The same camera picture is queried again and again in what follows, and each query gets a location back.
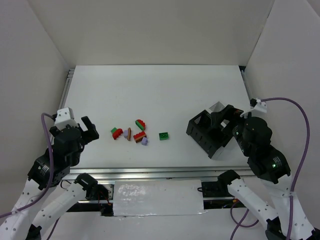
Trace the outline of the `red curved lego with green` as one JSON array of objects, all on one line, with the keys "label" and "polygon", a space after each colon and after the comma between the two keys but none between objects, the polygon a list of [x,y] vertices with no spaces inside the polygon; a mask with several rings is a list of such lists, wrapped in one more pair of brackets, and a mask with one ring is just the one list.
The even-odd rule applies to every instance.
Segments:
[{"label": "red curved lego with green", "polygon": [[116,140],[122,133],[123,133],[123,130],[122,130],[121,128],[116,128],[116,127],[114,127],[114,128],[111,130],[112,138],[113,138],[114,140]]}]

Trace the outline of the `red green half-round lego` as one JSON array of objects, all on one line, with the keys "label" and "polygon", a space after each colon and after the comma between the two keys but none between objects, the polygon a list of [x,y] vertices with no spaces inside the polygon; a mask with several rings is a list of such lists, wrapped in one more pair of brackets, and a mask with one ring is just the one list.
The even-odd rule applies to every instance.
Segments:
[{"label": "red green half-round lego", "polygon": [[141,119],[137,119],[135,121],[135,124],[138,126],[138,128],[141,130],[141,131],[145,131],[146,129],[146,124],[144,121],[142,121]]}]

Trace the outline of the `green square lego brick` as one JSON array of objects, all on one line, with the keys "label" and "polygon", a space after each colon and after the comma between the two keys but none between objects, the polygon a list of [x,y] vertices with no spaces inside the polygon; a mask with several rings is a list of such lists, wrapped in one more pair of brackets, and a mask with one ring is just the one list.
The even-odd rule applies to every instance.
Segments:
[{"label": "green square lego brick", "polygon": [[160,132],[159,133],[159,140],[164,141],[169,139],[169,133],[168,132]]}]

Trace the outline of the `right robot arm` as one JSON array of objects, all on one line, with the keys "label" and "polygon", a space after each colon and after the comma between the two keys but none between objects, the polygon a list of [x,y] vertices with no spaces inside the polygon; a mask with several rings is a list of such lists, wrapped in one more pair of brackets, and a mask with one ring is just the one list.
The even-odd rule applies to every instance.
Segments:
[{"label": "right robot arm", "polygon": [[210,113],[211,127],[235,138],[254,175],[266,187],[273,207],[258,197],[234,171],[218,177],[221,189],[238,199],[257,218],[269,240],[318,240],[319,229],[308,220],[294,192],[296,176],[292,176],[286,157],[271,145],[272,130],[265,120],[250,111],[227,105]]}]

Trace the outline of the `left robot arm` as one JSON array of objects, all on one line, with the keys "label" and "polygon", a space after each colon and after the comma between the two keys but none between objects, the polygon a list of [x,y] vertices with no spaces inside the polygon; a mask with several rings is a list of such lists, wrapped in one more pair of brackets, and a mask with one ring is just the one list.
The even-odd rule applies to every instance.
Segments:
[{"label": "left robot arm", "polygon": [[47,141],[47,150],[35,160],[11,212],[0,216],[4,219],[0,226],[2,240],[40,240],[73,205],[83,199],[90,200],[97,194],[98,181],[88,173],[81,173],[60,196],[44,205],[70,173],[70,168],[79,163],[85,145],[99,138],[96,126],[87,116],[81,118],[86,130],[71,117],[66,118],[62,128],[57,126],[61,119],[59,114],[51,119],[54,120],[53,127],[47,129],[44,121],[42,126],[46,135],[53,135],[53,141]]}]

